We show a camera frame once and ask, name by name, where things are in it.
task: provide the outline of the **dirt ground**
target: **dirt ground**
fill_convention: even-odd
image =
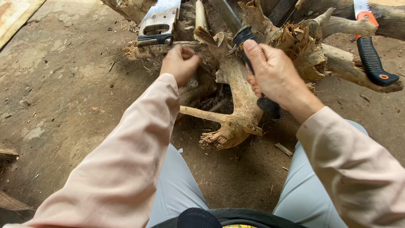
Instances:
[[[63,187],[72,169],[156,79],[146,72],[148,65],[123,56],[122,48],[134,37],[123,19],[98,0],[47,0],[0,52],[0,146],[20,154],[0,176],[2,191],[36,209]],[[358,55],[350,37],[337,34],[325,43]],[[384,68],[405,75],[405,43],[383,37],[373,41]],[[118,63],[109,71],[112,61]],[[405,91],[379,94],[335,77],[324,78],[316,91],[326,105],[363,125],[405,164]],[[288,167],[290,159],[274,144],[294,151],[299,124],[285,112],[277,122],[264,116],[262,125],[263,137],[249,137],[223,151],[198,146],[201,129],[216,130],[217,123],[187,116],[174,128],[171,142],[183,148],[211,208],[271,212],[276,206],[287,176],[282,166]],[[0,225],[32,214],[1,210]]]

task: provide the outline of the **light gray pants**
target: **light gray pants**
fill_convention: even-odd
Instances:
[[[358,123],[348,122],[368,135]],[[170,144],[146,228],[177,217],[190,207],[209,209],[183,157]],[[309,228],[347,228],[312,170],[300,142],[295,146],[287,179],[273,214]]]

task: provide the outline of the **black rubber grip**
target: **black rubber grip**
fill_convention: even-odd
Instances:
[[[251,64],[249,58],[246,56],[245,51],[243,50],[243,43],[249,39],[256,41],[255,37],[250,33],[250,27],[242,28],[233,37],[233,41],[241,49],[241,53],[242,53],[244,61],[249,66],[252,74],[254,74],[252,64]],[[257,99],[257,106],[259,106],[260,109],[265,111],[267,113],[267,115],[269,115],[272,119],[280,119],[280,117],[281,117],[280,105],[277,104],[276,102],[270,100],[263,93],[262,93],[262,97]]]
[[[369,39],[359,37],[357,48],[364,71],[372,83],[378,86],[389,86],[398,81],[398,75],[388,73],[382,68],[381,60],[373,46],[371,37]]]

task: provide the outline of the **sleeve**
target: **sleeve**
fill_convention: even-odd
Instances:
[[[145,227],[179,109],[177,83],[162,74],[24,225]]]
[[[349,227],[405,227],[405,170],[380,144],[328,107],[297,133]]]

